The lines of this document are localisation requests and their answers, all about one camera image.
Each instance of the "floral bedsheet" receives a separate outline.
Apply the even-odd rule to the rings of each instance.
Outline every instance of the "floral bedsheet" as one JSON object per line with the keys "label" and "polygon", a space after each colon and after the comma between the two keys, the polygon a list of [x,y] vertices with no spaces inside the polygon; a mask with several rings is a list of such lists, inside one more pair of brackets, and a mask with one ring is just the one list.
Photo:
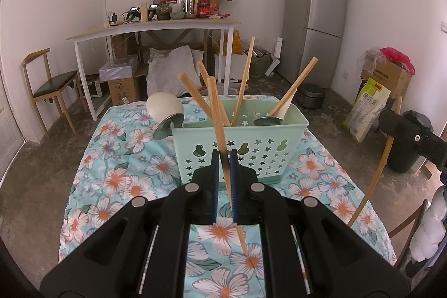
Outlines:
{"label": "floral bedsheet", "polygon": [[[186,122],[206,118],[191,98],[183,98],[182,103]],[[144,102],[106,112],[70,191],[60,234],[60,261],[133,197],[165,197],[181,184],[173,139],[153,140],[155,126]],[[346,223],[363,198],[362,191],[307,129],[281,182],[274,187],[297,200],[314,196]],[[218,204],[216,224],[191,227],[184,297],[262,298],[265,289],[259,229],[244,227],[249,250],[249,256],[244,256],[225,192],[219,192]],[[369,202],[352,229],[390,264],[395,263],[391,240]]]}

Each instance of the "red plastic bag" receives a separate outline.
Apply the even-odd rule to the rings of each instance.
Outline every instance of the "red plastic bag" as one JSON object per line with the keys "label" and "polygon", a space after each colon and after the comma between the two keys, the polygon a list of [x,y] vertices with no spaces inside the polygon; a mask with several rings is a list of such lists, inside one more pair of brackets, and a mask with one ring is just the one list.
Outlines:
{"label": "red plastic bag", "polygon": [[410,58],[403,54],[402,52],[397,51],[392,47],[385,47],[384,49],[380,49],[380,51],[387,57],[391,62],[400,62],[405,70],[407,70],[410,74],[415,75],[416,70],[414,69],[413,64],[410,61]]}

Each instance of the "coca-cola bottle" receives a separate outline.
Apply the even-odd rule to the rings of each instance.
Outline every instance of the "coca-cola bottle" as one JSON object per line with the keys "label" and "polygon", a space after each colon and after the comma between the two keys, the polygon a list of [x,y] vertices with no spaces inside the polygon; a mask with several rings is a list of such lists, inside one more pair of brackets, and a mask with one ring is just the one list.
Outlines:
{"label": "coca-cola bottle", "polygon": [[211,0],[198,0],[198,18],[207,18],[210,16],[210,4]]}

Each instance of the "green plastic basket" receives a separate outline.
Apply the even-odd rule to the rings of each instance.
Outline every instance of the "green plastic basket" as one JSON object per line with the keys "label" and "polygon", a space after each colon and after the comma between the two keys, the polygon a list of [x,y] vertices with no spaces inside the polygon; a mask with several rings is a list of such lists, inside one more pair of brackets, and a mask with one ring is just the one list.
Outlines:
{"label": "green plastic basket", "polygon": [[[236,107],[236,99],[221,100],[229,120]],[[256,127],[253,121],[266,116],[277,103],[275,100],[242,101],[238,124],[225,127],[227,149],[237,149],[239,163],[253,168],[263,183],[278,183],[290,162],[301,136],[309,122],[299,109],[291,104],[282,125]],[[173,137],[180,176],[188,183],[194,171],[211,163],[211,154],[217,148],[213,122],[186,123],[183,128],[173,128]],[[222,166],[220,188],[225,188]]]}

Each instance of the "refrigerator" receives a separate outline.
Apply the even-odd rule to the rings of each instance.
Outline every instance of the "refrigerator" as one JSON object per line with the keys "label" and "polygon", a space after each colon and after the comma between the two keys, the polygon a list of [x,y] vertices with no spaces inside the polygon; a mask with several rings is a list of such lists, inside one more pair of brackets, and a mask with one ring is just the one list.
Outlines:
{"label": "refrigerator", "polygon": [[305,82],[331,86],[340,53],[348,0],[286,0],[278,72],[294,82],[312,57]]}

